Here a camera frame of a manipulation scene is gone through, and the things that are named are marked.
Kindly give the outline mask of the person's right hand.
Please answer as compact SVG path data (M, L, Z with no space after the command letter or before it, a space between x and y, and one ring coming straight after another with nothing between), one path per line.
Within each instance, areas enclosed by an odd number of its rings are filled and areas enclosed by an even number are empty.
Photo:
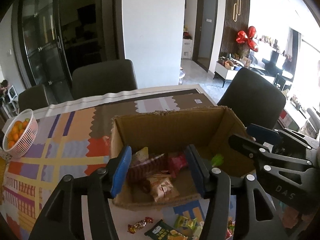
M286 206L282 217L282 224L284 228L292 229L300 220L306 222L307 224L309 224L312 220L310 215L301 215L301 217L299 215L300 213L296 209Z

